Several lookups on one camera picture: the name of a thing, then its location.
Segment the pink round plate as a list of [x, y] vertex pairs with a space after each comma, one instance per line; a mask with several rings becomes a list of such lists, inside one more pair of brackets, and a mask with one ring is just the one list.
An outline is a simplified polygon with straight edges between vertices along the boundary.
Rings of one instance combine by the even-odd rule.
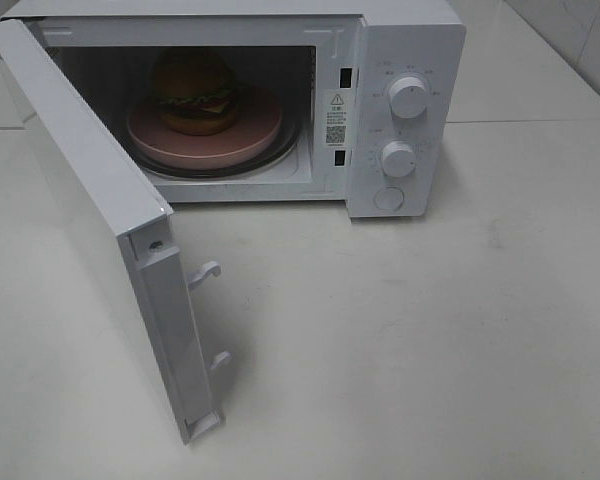
[[269, 90], [248, 86], [238, 100], [238, 117], [229, 128], [206, 136], [187, 135], [167, 127], [149, 100], [127, 116], [133, 144], [149, 159], [185, 170], [232, 167], [270, 147], [282, 128], [283, 107]]

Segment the white lower microwave knob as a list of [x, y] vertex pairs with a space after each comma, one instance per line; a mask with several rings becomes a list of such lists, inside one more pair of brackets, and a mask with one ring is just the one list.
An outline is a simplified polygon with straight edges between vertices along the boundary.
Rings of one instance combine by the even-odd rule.
[[392, 178], [408, 176], [416, 166], [416, 155], [413, 148], [401, 141], [386, 144], [380, 152], [380, 163], [383, 173]]

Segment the white upper microwave knob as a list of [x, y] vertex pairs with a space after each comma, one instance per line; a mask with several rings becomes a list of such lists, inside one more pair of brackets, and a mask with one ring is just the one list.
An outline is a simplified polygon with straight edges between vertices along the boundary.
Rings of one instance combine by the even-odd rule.
[[426, 80], [416, 74], [407, 74], [391, 82], [387, 90], [392, 113], [401, 119], [412, 119], [428, 107], [430, 89]]

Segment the white microwave door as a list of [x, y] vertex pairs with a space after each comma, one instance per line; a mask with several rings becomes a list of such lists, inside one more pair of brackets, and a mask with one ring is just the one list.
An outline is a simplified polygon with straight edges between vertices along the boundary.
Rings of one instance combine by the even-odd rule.
[[230, 356], [204, 355], [191, 299], [220, 265], [183, 269], [171, 206], [19, 20], [0, 22], [0, 73], [63, 229], [191, 442], [221, 422], [210, 377]]

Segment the white microwave oven body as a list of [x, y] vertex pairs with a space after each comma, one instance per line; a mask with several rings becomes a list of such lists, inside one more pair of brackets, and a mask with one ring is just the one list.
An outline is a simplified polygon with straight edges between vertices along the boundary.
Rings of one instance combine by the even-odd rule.
[[[151, 72], [172, 47], [209, 47], [233, 70], [239, 96], [271, 91], [283, 117], [302, 124], [295, 148], [258, 173], [202, 181], [158, 176], [174, 203], [342, 200], [352, 217], [419, 216], [426, 210], [466, 29], [444, 1], [20, 1], [1, 18], [25, 23], [127, 154], [127, 116], [150, 98]], [[430, 89], [427, 109], [396, 117], [388, 87], [407, 74]], [[349, 89], [349, 140], [324, 145], [323, 94]], [[411, 174], [386, 176], [392, 142], [416, 155]], [[404, 193], [397, 211], [375, 194]]]

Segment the white warning label sticker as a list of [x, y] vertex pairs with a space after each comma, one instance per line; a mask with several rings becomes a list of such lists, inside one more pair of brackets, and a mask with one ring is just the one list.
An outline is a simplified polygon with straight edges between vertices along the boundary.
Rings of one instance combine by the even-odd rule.
[[328, 148], [344, 148], [349, 140], [349, 113], [351, 92], [349, 89], [328, 89], [323, 94], [324, 145]]

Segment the round white door release button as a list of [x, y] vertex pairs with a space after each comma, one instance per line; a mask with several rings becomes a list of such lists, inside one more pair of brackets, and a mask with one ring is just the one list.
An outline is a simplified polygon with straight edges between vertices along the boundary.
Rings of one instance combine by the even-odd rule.
[[404, 193], [396, 187], [386, 187], [374, 196], [374, 204], [379, 210], [397, 211], [404, 203]]

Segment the toy burger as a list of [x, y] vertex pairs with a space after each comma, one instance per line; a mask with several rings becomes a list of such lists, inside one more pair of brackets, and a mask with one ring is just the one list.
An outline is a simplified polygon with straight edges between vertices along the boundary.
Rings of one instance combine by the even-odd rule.
[[239, 113], [235, 73], [209, 47], [172, 47], [157, 58], [150, 98], [170, 129], [193, 136], [219, 133]]

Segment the white microwave knob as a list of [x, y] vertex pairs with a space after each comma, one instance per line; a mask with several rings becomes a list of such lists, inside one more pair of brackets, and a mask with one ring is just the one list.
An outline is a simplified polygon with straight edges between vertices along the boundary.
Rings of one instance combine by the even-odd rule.
[[407, 74], [391, 82], [387, 90], [392, 113], [401, 119], [412, 119], [428, 107], [430, 89], [426, 80], [416, 74]]
[[413, 148], [401, 141], [386, 144], [380, 152], [380, 163], [383, 173], [392, 178], [408, 176], [416, 166], [416, 155]]

